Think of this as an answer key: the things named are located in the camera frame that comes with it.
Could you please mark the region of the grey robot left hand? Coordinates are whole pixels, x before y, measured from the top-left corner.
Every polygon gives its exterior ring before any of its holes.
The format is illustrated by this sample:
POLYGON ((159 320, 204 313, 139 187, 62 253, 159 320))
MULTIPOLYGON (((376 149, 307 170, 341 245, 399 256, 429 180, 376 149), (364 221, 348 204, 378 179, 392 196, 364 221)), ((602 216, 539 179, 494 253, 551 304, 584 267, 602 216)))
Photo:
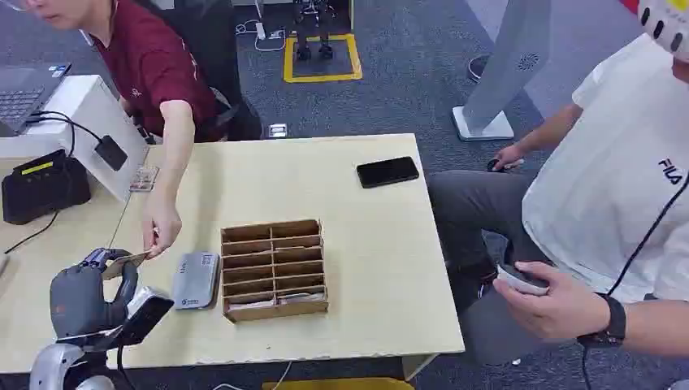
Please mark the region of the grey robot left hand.
POLYGON ((103 272, 107 263, 126 258, 124 249, 96 248, 76 265, 61 270, 50 284, 50 318, 57 338, 89 335, 115 329, 128 317, 128 303, 137 289, 137 265, 120 265, 120 282, 113 301, 106 301, 103 272))

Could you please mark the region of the person's left hand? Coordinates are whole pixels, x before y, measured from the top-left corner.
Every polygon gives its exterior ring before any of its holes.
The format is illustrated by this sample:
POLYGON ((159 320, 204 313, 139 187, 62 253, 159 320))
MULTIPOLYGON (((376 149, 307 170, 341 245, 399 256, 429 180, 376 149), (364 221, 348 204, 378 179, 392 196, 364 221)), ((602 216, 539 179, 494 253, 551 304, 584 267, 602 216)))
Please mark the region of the person's left hand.
POLYGON ((603 331, 611 314, 606 300, 586 285, 542 262, 517 262, 516 268, 549 283, 548 293, 534 296, 495 279, 494 289, 506 300, 516 321, 541 339, 574 339, 603 331))
POLYGON ((170 248, 183 224, 176 209, 176 198, 154 190, 147 198, 142 234, 146 258, 155 258, 170 248))

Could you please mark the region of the person's right hand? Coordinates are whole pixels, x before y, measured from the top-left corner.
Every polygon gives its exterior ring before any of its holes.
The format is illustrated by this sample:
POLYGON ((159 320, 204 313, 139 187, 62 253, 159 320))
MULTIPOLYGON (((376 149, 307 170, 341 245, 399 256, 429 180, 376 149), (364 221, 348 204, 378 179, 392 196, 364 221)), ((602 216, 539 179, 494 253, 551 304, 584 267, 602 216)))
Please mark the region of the person's right hand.
POLYGON ((518 145, 510 145, 501 149, 491 159, 487 165, 487 169, 491 172, 506 172, 523 163, 523 157, 526 153, 518 145))

